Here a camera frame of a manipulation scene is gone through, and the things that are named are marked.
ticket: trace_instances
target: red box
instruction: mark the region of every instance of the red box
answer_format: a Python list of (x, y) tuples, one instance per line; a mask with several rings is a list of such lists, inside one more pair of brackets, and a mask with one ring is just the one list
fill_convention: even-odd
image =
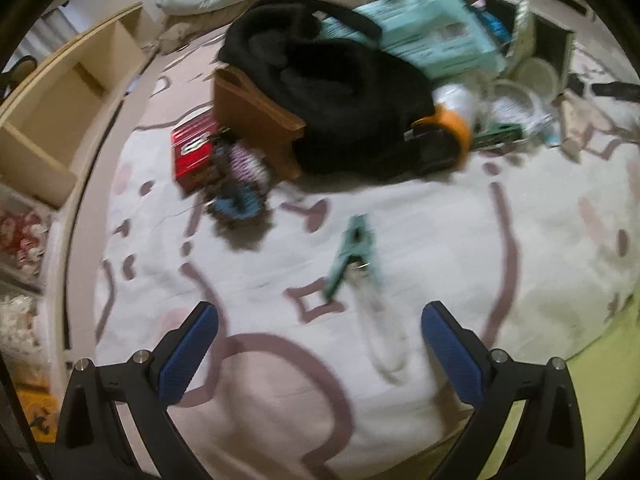
[(208, 110), (171, 133), (174, 147), (174, 177), (186, 194), (204, 184), (209, 167), (211, 143), (218, 132), (213, 111)]

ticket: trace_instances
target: light blue box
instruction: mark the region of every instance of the light blue box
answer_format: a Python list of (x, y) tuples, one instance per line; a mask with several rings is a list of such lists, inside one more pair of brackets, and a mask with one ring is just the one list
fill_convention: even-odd
[[(497, 75), (506, 66), (495, 41), (464, 0), (379, 0), (355, 10), (382, 28), (380, 49), (411, 63), (431, 79), (467, 70)], [(334, 18), (322, 22), (321, 36), (371, 44)]]

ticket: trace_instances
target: blanket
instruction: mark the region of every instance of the blanket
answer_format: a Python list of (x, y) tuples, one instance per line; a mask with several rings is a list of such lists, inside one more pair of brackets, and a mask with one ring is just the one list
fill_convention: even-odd
[[(615, 128), (593, 129), (579, 164), (540, 148), (476, 153), (459, 171), (388, 186), (277, 186), (262, 231), (218, 232), (173, 180), (170, 134), (214, 105), (222, 41), (213, 33), (166, 67), (123, 148), (94, 306), (97, 363), (110, 364), (153, 348), (198, 301), (216, 305), (220, 332), (169, 409), (214, 478), (358, 480), (459, 430), (469, 408), (420, 334), (428, 301), (489, 348), (537, 363), (571, 357), (616, 317), (640, 275), (640, 155)], [(612, 80), (579, 45), (573, 70)], [(633, 115), (602, 99), (613, 121)], [(364, 213), (406, 333), (393, 380), (372, 364), (351, 287), (320, 294), (348, 219)]]

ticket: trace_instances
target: green clothespin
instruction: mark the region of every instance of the green clothespin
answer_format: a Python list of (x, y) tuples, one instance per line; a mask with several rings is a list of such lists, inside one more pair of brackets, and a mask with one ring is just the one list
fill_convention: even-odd
[(327, 301), (334, 297), (344, 279), (347, 266), (352, 263), (360, 263), (362, 266), (366, 266), (375, 287), (380, 288), (380, 279), (375, 265), (373, 231), (367, 228), (367, 215), (357, 215), (349, 218), (349, 226), (342, 234), (340, 252), (334, 260), (329, 278), (322, 289)]

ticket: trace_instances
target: orange strap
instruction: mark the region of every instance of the orange strap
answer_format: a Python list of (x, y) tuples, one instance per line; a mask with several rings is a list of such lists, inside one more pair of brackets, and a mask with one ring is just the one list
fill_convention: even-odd
[(450, 131), (460, 145), (460, 156), (458, 164), (462, 164), (466, 159), (466, 154), (471, 149), (471, 130), (466, 125), (465, 120), (452, 110), (447, 110), (441, 104), (436, 105), (436, 113), (429, 117), (423, 117), (415, 121), (411, 127), (422, 124), (439, 124)]

